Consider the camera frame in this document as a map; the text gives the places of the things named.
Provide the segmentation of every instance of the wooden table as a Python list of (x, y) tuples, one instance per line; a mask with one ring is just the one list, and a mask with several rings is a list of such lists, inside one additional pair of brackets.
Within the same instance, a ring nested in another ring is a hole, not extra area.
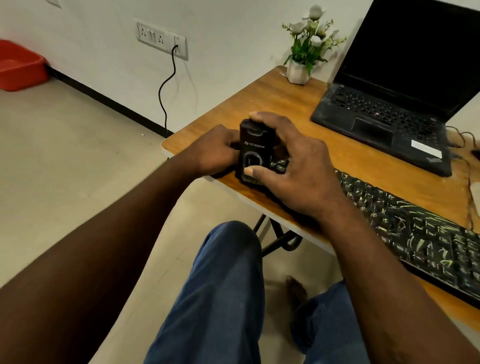
[[(380, 152), (310, 121), (313, 110), (328, 89), (322, 81), (311, 79), (305, 86), (292, 85), (278, 66), (229, 99), (199, 117), (162, 143), (164, 152), (173, 156), (188, 147), (199, 136), (217, 124), (238, 129), (250, 111), (272, 111), (290, 118), (305, 135), (323, 139), (335, 168), (360, 178), (373, 186), (397, 195), (429, 211), (467, 226), (467, 165), (452, 162), (453, 175), (442, 178)], [(453, 140), (457, 137), (450, 134)], [(469, 153), (470, 148), (456, 150), (472, 166), (472, 181), (480, 181), (480, 162)], [(302, 227), (293, 217), (263, 193), (241, 184), (234, 173), (218, 180), (208, 180), (253, 206), (259, 212), (334, 254), (332, 246), (319, 233)], [(480, 219), (473, 213), (476, 227)], [(427, 293), (451, 317), (480, 331), (480, 310), (445, 291), (418, 279)]]

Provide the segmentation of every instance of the blue pants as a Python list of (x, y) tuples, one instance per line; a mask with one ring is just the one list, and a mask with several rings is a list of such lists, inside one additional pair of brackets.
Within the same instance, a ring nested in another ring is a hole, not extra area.
[[(242, 222), (221, 224), (200, 247), (145, 364), (260, 364), (264, 311), (260, 241)], [(344, 282), (300, 306), (290, 328), (305, 364), (370, 362)]]

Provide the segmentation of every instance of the white flower pot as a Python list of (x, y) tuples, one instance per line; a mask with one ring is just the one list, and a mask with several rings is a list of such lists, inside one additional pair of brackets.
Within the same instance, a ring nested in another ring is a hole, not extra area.
[(306, 84), (310, 78), (310, 76), (308, 76), (307, 66), (289, 60), (287, 66), (287, 78), (292, 84)]

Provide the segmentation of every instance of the black keyboard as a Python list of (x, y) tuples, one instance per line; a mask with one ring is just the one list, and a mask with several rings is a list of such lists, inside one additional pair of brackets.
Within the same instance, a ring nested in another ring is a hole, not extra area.
[(336, 170), (343, 192), (415, 275), (480, 308), (480, 235)]
[(439, 144), (436, 122), (388, 102), (346, 87), (340, 87), (331, 102), (407, 133), (412, 139)]

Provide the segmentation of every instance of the person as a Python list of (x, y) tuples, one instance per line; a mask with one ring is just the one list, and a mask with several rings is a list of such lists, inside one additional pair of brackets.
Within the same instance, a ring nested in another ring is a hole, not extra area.
[[(250, 118), (276, 130), (291, 161), (284, 175), (258, 166), (245, 173), (318, 222), (344, 277), (310, 300), (298, 295), (291, 332), (305, 363), (480, 363), (343, 195), (326, 144), (285, 117)], [(230, 144), (238, 139), (238, 131), (216, 126), (5, 284), (0, 363), (88, 363), (177, 199), (196, 178), (235, 164)], [(241, 222), (221, 224), (205, 238), (145, 363), (259, 363), (263, 319), (260, 242)]]

